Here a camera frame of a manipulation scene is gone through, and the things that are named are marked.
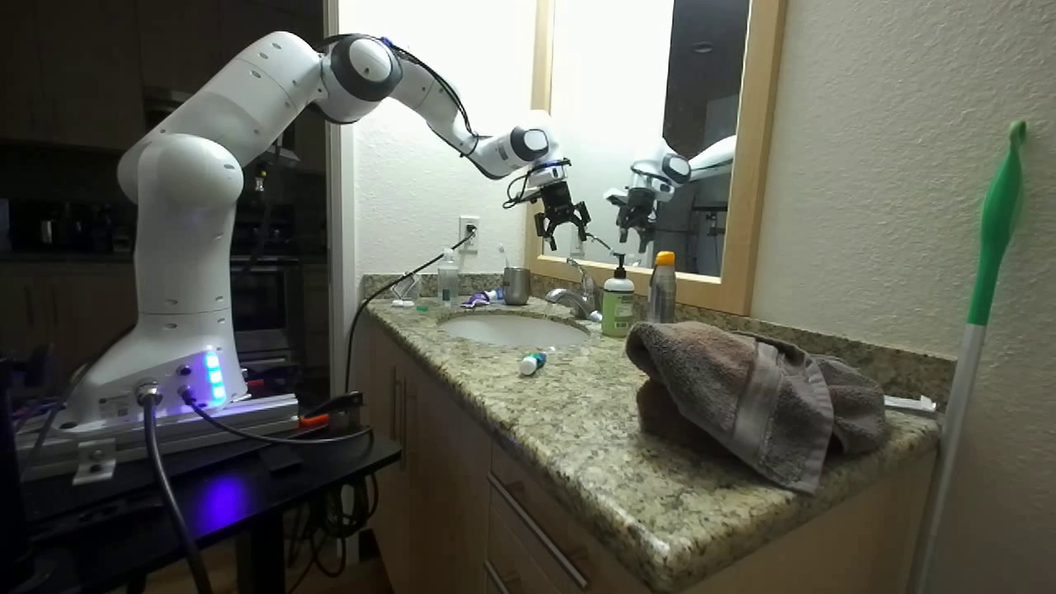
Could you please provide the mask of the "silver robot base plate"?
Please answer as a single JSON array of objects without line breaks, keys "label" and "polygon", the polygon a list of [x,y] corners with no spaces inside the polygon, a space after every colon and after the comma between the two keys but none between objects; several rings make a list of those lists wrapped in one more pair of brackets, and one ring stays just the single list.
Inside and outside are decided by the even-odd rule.
[{"label": "silver robot base plate", "polygon": [[[243,400],[224,408],[209,406],[206,417],[183,408],[154,417],[159,448],[165,457],[233,443],[240,432],[281,437],[294,430],[298,396]],[[88,430],[65,417],[29,424],[16,432],[16,461],[26,481],[70,479],[72,485],[108,481],[118,464],[145,460],[145,430],[134,408],[133,424]]]}]

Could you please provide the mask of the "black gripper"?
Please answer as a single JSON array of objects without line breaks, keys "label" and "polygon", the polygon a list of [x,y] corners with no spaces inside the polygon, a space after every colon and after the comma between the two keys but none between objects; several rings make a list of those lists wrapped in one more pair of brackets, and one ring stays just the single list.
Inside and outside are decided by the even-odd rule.
[{"label": "black gripper", "polygon": [[560,223],[577,229],[577,242],[590,235],[590,212],[587,205],[571,201],[571,187],[563,177],[569,157],[540,157],[514,175],[506,187],[506,205],[537,205],[535,212],[535,235],[544,249],[554,251],[550,230]]}]

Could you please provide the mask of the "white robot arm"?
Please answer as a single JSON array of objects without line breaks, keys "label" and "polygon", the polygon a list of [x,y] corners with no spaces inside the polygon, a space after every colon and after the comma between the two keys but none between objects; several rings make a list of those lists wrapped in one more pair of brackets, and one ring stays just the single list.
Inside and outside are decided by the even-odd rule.
[{"label": "white robot arm", "polygon": [[151,124],[115,169],[134,205],[134,328],[72,384],[82,426],[134,424],[143,386],[183,417],[178,386],[206,406],[247,400],[233,347],[231,242],[243,169],[304,111],[354,124],[384,99],[414,109],[458,157],[486,177],[526,175],[506,205],[544,201],[540,237],[558,223],[587,223],[571,201],[558,140],[544,124],[506,135],[472,128],[458,91],[420,55],[386,35],[340,34],[314,48],[287,29],[243,46],[196,97]]}]

